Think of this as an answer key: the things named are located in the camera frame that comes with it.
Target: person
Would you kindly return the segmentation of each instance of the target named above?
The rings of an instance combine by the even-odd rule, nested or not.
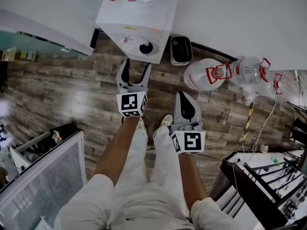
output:
[[[167,128],[172,121],[164,117],[153,134],[156,160],[148,180],[144,122],[126,118],[94,177],[59,211],[54,229],[238,230],[208,197],[193,155],[176,154]]]

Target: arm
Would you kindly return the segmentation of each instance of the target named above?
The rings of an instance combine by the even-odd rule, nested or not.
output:
[[[208,197],[193,155],[179,155],[179,164],[183,194],[194,226],[200,230],[239,230],[237,222]]]
[[[104,174],[115,185],[124,168],[133,134],[139,122],[139,117],[126,118],[107,145],[96,165],[95,174]]]

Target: fiducial marker cube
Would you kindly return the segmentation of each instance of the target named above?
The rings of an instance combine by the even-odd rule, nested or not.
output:
[[[118,110],[124,117],[143,116],[147,104],[146,92],[116,95]]]
[[[171,135],[177,154],[197,154],[204,151],[205,131],[176,130]]]

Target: leg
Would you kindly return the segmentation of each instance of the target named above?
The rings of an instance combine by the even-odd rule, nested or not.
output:
[[[168,128],[165,126],[158,128],[153,139],[156,159],[150,182],[164,187],[171,196],[176,198],[182,212],[188,216],[189,212],[183,196],[179,159]]]
[[[138,125],[132,138],[124,169],[120,174],[115,189],[127,185],[140,185],[148,182],[144,162],[146,148],[146,129],[140,128]]]

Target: white cable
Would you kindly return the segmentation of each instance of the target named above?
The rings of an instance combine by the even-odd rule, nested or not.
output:
[[[304,107],[305,107],[305,110],[306,110],[306,105],[305,105],[305,100],[304,100],[304,96],[303,96],[303,91],[302,91],[302,87],[301,87],[301,80],[300,80],[300,78],[298,78],[298,84],[299,84],[299,86],[298,86],[298,94],[300,95],[300,94],[302,94],[302,99],[303,99],[303,103],[304,103]]]
[[[286,82],[286,83],[290,84],[290,83],[293,83],[293,82],[298,82],[298,80],[294,80],[294,81],[292,81],[292,82],[287,82],[287,81],[285,81],[285,80],[282,80],[282,81],[280,81],[280,84],[282,84],[282,82]]]
[[[276,102],[277,102],[277,91],[278,91],[278,89],[276,90],[276,93],[275,93],[275,100],[274,100],[273,108],[272,108],[272,110],[271,110],[269,116],[267,117],[267,119],[264,121],[264,123],[263,123],[263,125],[262,125],[262,127],[261,127],[261,129],[260,129],[260,131],[259,131],[259,133],[258,133],[256,142],[255,142],[254,146],[252,147],[252,152],[253,152],[253,154],[252,154],[252,156],[250,157],[250,159],[248,160],[248,162],[247,162],[246,164],[248,164],[248,163],[250,162],[250,160],[252,159],[252,157],[253,157],[254,154],[256,153],[257,144],[258,144],[258,141],[259,141],[259,139],[260,139],[261,132],[262,132],[262,130],[264,129],[265,124],[267,123],[267,121],[269,120],[269,118],[271,117],[271,115],[272,115],[273,112],[274,112],[274,109],[275,109],[275,106],[276,106]],[[244,154],[245,154],[244,148],[246,148],[246,147],[243,146],[243,143],[242,143],[242,146],[239,147],[239,148],[235,151],[235,155],[236,155],[236,152],[237,152],[240,148],[243,149],[243,152],[244,152]],[[235,173],[235,169],[234,169],[235,164],[236,164],[236,163],[234,163],[234,165],[232,166],[232,170],[233,170],[233,172],[234,172],[235,183],[236,183],[236,173]]]
[[[274,100],[274,105],[273,105],[273,108],[272,108],[272,110],[271,110],[271,112],[270,112],[269,116],[267,117],[267,119],[264,121],[264,123],[263,123],[263,125],[262,125],[262,128],[260,129],[260,131],[259,131],[259,133],[258,133],[258,136],[257,136],[256,142],[255,142],[255,144],[254,144],[254,146],[253,146],[253,148],[252,148],[252,152],[253,152],[253,154],[252,154],[252,156],[250,157],[250,159],[248,160],[248,162],[247,162],[247,163],[249,163],[249,162],[250,162],[250,160],[252,159],[252,157],[253,157],[253,156],[254,156],[254,154],[256,153],[257,144],[258,144],[258,141],[259,141],[259,139],[260,139],[261,132],[262,132],[262,130],[264,129],[265,124],[267,123],[267,121],[269,120],[269,118],[271,117],[271,115],[272,115],[272,114],[273,114],[273,112],[274,112],[274,109],[275,109],[275,106],[276,106],[276,103],[277,103],[277,91],[278,91],[278,89],[276,90],[276,93],[275,93],[275,100]]]
[[[235,166],[236,163],[234,163],[234,165],[232,166],[232,170],[234,172],[234,176],[235,176],[235,182],[236,182],[236,173],[235,173],[235,169],[234,169],[234,166]],[[236,191],[239,193],[239,190],[238,190],[238,185],[236,184]]]

